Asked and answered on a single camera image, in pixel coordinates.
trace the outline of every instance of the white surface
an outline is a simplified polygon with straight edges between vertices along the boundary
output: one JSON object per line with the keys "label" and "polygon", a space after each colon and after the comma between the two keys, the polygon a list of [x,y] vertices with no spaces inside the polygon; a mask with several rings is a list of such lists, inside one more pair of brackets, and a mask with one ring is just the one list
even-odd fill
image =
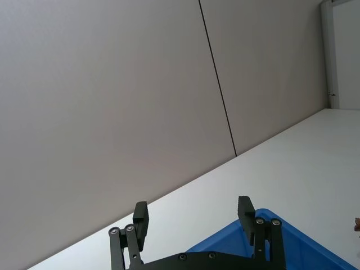
{"label": "white surface", "polygon": [[322,0],[201,0],[238,154],[327,107]]}
{"label": "white surface", "polygon": [[[323,110],[149,205],[145,262],[185,251],[237,219],[237,197],[268,208],[360,267],[360,111]],[[107,231],[31,270],[110,270]]]}
{"label": "white surface", "polygon": [[340,109],[360,110],[360,0],[333,7]]}
{"label": "white surface", "polygon": [[0,36],[1,270],[235,157],[197,1],[5,0]]}

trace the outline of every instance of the blue plastic bin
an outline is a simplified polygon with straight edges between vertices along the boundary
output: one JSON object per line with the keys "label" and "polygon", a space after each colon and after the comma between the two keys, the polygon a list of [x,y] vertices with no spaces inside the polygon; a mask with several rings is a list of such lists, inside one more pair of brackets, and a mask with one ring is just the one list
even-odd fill
{"label": "blue plastic bin", "polygon": [[[270,210],[258,209],[256,211],[256,216],[266,220],[278,218],[282,221],[282,236],[285,249],[286,268],[288,270],[356,270],[355,267],[316,243]],[[197,251],[217,251],[251,257],[253,247],[249,245],[245,232],[242,230],[240,222],[237,220],[196,246],[190,248],[187,252]]]}

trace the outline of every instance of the white table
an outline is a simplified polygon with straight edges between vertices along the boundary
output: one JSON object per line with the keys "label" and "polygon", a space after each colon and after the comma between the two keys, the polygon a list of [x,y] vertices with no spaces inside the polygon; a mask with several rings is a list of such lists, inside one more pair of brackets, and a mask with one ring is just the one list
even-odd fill
{"label": "white table", "polygon": [[[186,251],[237,219],[238,195],[360,267],[360,111],[323,110],[148,206],[142,259]],[[31,267],[110,270],[107,234],[132,215]]]}

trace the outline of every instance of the bolt head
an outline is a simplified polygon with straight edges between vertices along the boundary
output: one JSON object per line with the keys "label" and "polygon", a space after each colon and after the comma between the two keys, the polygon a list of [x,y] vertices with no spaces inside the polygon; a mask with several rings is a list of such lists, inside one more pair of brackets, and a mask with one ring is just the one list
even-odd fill
{"label": "bolt head", "polygon": [[274,224],[274,225],[280,225],[280,220],[274,219],[274,220],[272,221],[272,224]]}
{"label": "bolt head", "polygon": [[257,219],[256,219],[256,223],[257,223],[257,224],[263,224],[263,223],[264,223],[264,219],[262,219],[262,218],[257,218]]}
{"label": "bolt head", "polygon": [[179,260],[186,260],[186,258],[186,254],[184,253],[179,255]]}
{"label": "bolt head", "polygon": [[116,229],[116,228],[114,228],[114,229],[112,229],[112,230],[110,231],[110,233],[111,233],[112,235],[116,234],[117,232],[118,232],[118,229]]}

